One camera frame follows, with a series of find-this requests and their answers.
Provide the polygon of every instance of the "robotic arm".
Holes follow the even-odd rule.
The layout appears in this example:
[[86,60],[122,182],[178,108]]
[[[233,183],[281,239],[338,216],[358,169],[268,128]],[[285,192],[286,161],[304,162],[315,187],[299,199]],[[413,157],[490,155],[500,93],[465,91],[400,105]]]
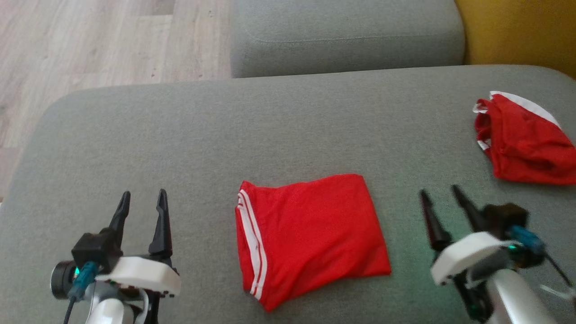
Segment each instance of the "robotic arm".
[[86,324],[157,324],[160,299],[180,294],[180,275],[172,267],[168,197],[158,196],[158,220],[148,255],[124,256],[124,221],[130,209],[126,191],[100,233],[85,233],[72,249],[73,261],[60,261],[50,286],[57,299],[69,299],[65,321],[75,302],[91,303]]
[[526,229],[528,212],[515,204],[487,205],[480,212],[458,186],[452,190],[474,231],[457,242],[436,218],[427,193],[420,192],[430,247],[435,251],[434,283],[453,282],[470,318],[481,323],[556,323],[516,272],[548,259],[572,287],[544,243]]

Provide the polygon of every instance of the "black cable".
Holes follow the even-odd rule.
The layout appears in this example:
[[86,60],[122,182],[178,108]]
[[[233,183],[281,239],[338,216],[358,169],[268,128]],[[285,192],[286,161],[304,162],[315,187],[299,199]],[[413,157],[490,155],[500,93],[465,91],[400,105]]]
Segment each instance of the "black cable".
[[558,263],[556,263],[556,261],[554,261],[554,259],[552,259],[552,257],[548,253],[545,253],[544,257],[546,257],[546,259],[548,259],[548,261],[550,261],[550,264],[554,267],[554,269],[556,269],[556,271],[560,274],[562,279],[564,279],[564,281],[566,282],[568,287],[573,287],[574,284],[572,284],[572,281],[570,281],[570,279],[568,279],[568,276],[566,275],[566,273],[564,273],[564,271],[562,271],[560,269],[560,266],[558,266]]
[[66,310],[66,315],[64,316],[64,324],[68,324],[70,320],[70,314],[72,313],[72,307],[74,307],[74,303],[76,302],[76,297],[72,296],[70,298],[70,304],[68,304],[68,309]]

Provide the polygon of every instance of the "crumpled red shorts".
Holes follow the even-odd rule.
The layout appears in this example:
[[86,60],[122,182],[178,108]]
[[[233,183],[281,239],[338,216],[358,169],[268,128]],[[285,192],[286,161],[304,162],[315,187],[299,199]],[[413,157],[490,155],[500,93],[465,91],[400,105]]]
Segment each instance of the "crumpled red shorts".
[[494,176],[518,182],[576,184],[576,148],[556,119],[520,96],[491,91],[479,99],[474,128]]
[[236,226],[244,290],[267,311],[341,278],[391,272],[376,211],[359,175],[280,188],[244,181]]

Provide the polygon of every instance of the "blue cable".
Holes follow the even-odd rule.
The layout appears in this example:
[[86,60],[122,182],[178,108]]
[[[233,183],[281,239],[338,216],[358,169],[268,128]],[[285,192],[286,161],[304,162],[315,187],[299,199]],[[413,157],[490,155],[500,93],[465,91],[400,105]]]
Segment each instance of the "blue cable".
[[66,310],[66,316],[64,317],[64,324],[68,324],[70,320],[70,314],[72,313],[72,307],[77,300],[82,300],[84,293],[88,286],[93,283],[98,274],[98,264],[89,261],[84,264],[82,270],[78,274],[78,277],[72,282],[72,289],[68,292],[68,298],[70,298],[70,304]]
[[536,234],[524,227],[514,225],[510,228],[510,237],[522,243],[534,255],[543,257],[545,255],[545,245]]

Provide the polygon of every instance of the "sofa cushion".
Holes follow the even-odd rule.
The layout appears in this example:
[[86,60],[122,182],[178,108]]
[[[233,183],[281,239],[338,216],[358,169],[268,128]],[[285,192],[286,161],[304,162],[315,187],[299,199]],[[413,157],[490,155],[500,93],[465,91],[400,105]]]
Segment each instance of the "sofa cushion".
[[[455,238],[470,233],[450,193],[478,206],[516,202],[570,277],[575,187],[495,179],[475,140],[472,106],[490,90],[547,109],[576,139],[576,82],[529,66],[457,66],[123,86],[68,95],[39,121],[2,204],[0,322],[61,321],[48,280],[84,232],[132,204],[122,248],[147,250],[160,188],[168,192],[182,294],[162,323],[464,323],[454,287],[436,287],[418,191]],[[364,176],[389,251],[388,277],[342,280],[267,314],[242,290],[234,208],[243,180],[282,186]],[[522,272],[560,323],[571,306],[550,265]],[[83,322],[87,303],[73,321]]]
[[236,0],[234,77],[459,65],[452,0]]

